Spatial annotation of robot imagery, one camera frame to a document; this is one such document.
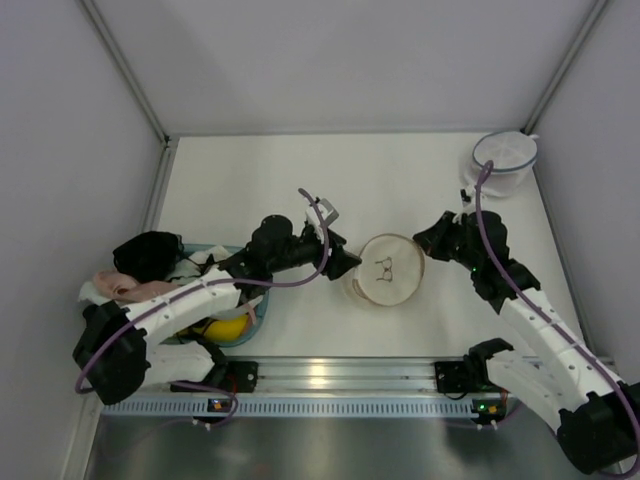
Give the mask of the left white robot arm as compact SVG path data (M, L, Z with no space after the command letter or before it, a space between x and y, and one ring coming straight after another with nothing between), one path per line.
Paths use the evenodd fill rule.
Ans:
M201 340L171 344L170 337L260 298L276 287L276 273L310 264L317 275L341 278L362 262L345 245L324 220L307 219L294 234L286 217L271 215L244 248L189 284L127 306L86 308L87 325L72 353L81 370L76 392L113 405L142 387L203 382L218 362L212 348Z

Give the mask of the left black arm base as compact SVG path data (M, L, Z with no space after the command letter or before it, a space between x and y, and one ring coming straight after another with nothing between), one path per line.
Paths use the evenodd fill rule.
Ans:
M232 360L218 365L200 382L181 381L172 383L172 392L252 393L258 383L259 363L256 361Z

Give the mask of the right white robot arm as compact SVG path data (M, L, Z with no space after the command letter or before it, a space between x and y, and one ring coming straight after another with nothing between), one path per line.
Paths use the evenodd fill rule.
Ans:
M491 211L445 212L414 234L424 254L465 267L478 296L535 353L535 367L501 338L471 347L464 359L477 380L514 394L553 432L584 474L639 456L639 386L628 384L568 327L540 282L512 257L508 231Z

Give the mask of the beige mesh laundry bag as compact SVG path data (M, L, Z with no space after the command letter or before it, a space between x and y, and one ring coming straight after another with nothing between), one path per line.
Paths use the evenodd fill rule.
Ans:
M419 289L426 268L424 254L411 239L398 234L371 238L361 249L362 262L343 282L354 301L376 307L395 307Z

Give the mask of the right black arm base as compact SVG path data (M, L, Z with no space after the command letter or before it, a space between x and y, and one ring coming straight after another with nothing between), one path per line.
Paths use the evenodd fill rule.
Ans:
M462 360L434 363L436 389L441 394L498 393L500 388L488 379L479 361L465 356Z

